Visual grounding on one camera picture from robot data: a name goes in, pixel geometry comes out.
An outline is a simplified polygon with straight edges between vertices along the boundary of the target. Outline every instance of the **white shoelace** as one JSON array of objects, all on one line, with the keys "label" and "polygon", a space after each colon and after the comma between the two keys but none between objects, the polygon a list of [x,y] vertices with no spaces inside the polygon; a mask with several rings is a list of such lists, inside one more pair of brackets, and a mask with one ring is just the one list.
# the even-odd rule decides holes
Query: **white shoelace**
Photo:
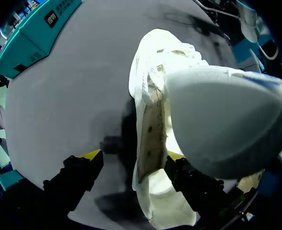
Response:
[{"label": "white shoelace", "polygon": [[208,63],[202,60],[201,54],[195,51],[193,45],[187,43],[170,45],[140,60],[139,67],[144,70],[141,73],[144,102],[148,105],[153,103],[149,87],[165,94],[165,73],[194,66],[208,66]]}]

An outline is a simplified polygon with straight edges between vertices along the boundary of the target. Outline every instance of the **white fabric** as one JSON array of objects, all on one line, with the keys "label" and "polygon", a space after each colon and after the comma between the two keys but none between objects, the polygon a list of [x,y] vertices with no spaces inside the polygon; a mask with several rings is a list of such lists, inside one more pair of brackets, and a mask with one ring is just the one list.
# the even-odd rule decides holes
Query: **white fabric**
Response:
[{"label": "white fabric", "polygon": [[132,186],[137,193],[142,211],[156,229],[194,225],[196,222],[196,213],[182,193],[175,191],[164,170],[160,169],[146,176],[139,183],[141,178],[139,174],[146,172],[142,171],[141,166],[138,168],[138,164],[151,163],[144,158],[146,151],[142,150],[143,146],[160,144],[159,140],[156,143],[151,139],[150,143],[144,141],[144,136],[150,135],[147,133],[150,126],[155,129],[155,125],[158,127],[162,124],[163,129],[158,135],[163,132],[162,135],[165,136],[162,138],[164,148],[161,147],[161,151],[164,151],[163,159],[160,164],[155,165],[156,169],[164,166],[167,155],[165,147],[167,150],[182,154],[172,130],[169,102],[164,96],[163,100],[158,96],[158,101],[163,104],[163,118],[155,117],[159,106],[156,107],[157,98],[153,95],[166,94],[163,79],[166,73],[198,65],[207,66],[208,63],[201,59],[201,54],[195,51],[192,45],[181,43],[168,31],[155,29],[142,38],[131,66],[129,92],[135,99],[137,117],[137,161]]},{"label": "white fabric", "polygon": [[281,151],[281,79],[207,66],[165,80],[176,140],[197,170],[237,179],[265,168]]}]

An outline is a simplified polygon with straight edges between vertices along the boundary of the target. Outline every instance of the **shoe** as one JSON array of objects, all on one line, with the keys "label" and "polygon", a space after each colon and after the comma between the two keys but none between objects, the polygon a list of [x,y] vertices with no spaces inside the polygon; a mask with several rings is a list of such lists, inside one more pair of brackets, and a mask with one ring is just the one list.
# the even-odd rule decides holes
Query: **shoe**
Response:
[{"label": "shoe", "polygon": [[196,213],[163,170],[168,151],[182,154],[172,130],[164,76],[193,66],[208,63],[194,46],[182,43],[168,31],[155,29],[140,41],[130,69],[128,88],[135,99],[137,130],[132,187],[143,213],[156,229],[196,222]]}]

